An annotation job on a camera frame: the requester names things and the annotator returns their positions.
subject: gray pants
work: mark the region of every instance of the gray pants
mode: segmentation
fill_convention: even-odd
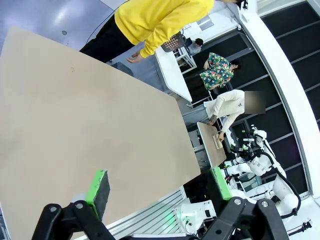
[[[182,117],[188,132],[197,129],[197,122],[203,124],[207,124],[209,122],[207,111],[203,104],[195,107],[190,112],[183,114]]]

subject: person in white sweater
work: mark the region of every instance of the person in white sweater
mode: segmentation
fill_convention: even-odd
[[[234,89],[218,95],[215,100],[204,102],[192,111],[183,114],[182,117],[186,128],[190,131],[190,129],[197,125],[197,122],[212,126],[217,118],[227,116],[218,136],[220,142],[222,142],[224,140],[224,133],[240,114],[260,114],[265,110],[265,104],[255,92],[246,92],[245,94],[242,90]]]

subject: small wooden table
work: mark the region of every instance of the small wooden table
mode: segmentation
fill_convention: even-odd
[[[217,149],[212,138],[213,135],[218,134],[218,130],[215,126],[209,126],[201,122],[198,122],[197,126],[203,141],[206,154],[209,158],[210,166],[212,168],[215,168],[227,159],[225,150],[223,148]]]

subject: person in yellow sweater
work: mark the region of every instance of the person in yellow sweater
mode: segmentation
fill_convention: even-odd
[[[185,25],[206,16],[213,5],[214,0],[128,0],[80,52],[106,63],[144,41],[144,48],[127,58],[137,63],[153,55]]]

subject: yellow sweater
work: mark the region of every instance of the yellow sweater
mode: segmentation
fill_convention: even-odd
[[[214,0],[129,0],[114,14],[117,27],[133,44],[145,41],[143,58],[155,50],[185,25],[206,16]]]

